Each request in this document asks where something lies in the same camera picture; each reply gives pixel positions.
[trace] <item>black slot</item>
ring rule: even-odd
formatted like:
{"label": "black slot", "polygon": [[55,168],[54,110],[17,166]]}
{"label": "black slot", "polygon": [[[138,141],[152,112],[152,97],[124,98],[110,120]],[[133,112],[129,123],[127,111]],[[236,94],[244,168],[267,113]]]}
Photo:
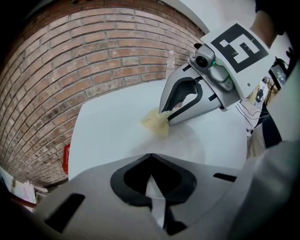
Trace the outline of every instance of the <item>black slot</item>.
{"label": "black slot", "polygon": [[214,100],[216,97],[217,97],[217,95],[216,95],[216,94],[213,94],[213,95],[211,95],[208,99],[209,99],[209,101],[212,101],[212,100]]}
{"label": "black slot", "polygon": [[84,199],[85,196],[81,194],[71,194],[69,198],[45,220],[45,223],[59,233],[62,233]]}
{"label": "black slot", "polygon": [[216,173],[214,175],[215,178],[220,178],[222,180],[225,180],[225,181],[229,181],[229,182],[234,182],[236,180],[237,177],[235,176],[231,176],[231,175],[227,175],[227,174],[223,174],[223,173]]}
{"label": "black slot", "polygon": [[191,67],[191,65],[187,65],[182,71],[187,71],[189,68]]}

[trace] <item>robotic arm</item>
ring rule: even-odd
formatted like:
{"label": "robotic arm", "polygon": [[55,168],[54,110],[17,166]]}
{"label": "robotic arm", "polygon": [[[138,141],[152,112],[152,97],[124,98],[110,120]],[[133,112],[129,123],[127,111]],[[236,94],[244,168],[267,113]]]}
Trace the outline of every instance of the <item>robotic arm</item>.
{"label": "robotic arm", "polygon": [[169,111],[187,95],[196,98],[173,113],[169,124],[227,108],[246,98],[267,74],[275,57],[266,44],[238,22],[201,38],[203,45],[167,79],[159,111]]}

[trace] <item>red object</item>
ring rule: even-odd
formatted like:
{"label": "red object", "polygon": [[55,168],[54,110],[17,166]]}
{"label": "red object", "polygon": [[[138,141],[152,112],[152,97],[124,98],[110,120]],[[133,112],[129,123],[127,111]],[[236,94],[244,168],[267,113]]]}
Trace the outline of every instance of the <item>red object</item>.
{"label": "red object", "polygon": [[62,162],[62,169],[64,170],[65,174],[68,174],[69,154],[70,154],[70,144],[68,144],[64,148],[64,160]]}

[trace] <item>person's arm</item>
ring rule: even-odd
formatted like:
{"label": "person's arm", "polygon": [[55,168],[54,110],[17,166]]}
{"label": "person's arm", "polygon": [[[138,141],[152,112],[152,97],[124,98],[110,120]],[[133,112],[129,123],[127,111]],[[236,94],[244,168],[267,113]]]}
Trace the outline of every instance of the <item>person's arm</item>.
{"label": "person's arm", "polygon": [[278,32],[269,14],[264,11],[256,13],[255,20],[250,29],[270,48]]}

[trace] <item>brick wall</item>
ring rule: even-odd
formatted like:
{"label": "brick wall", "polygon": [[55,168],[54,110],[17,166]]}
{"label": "brick wall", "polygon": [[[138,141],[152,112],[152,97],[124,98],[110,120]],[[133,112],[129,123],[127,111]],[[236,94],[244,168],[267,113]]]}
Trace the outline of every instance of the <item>brick wall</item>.
{"label": "brick wall", "polygon": [[66,178],[63,148],[84,102],[164,79],[168,50],[175,51],[177,66],[194,52],[200,35],[193,23],[149,13],[165,7],[156,1],[132,6],[128,1],[130,8],[98,8],[99,2],[87,2],[86,8],[90,4],[95,9],[66,10],[12,48],[0,75],[0,165],[18,180],[47,185]]}

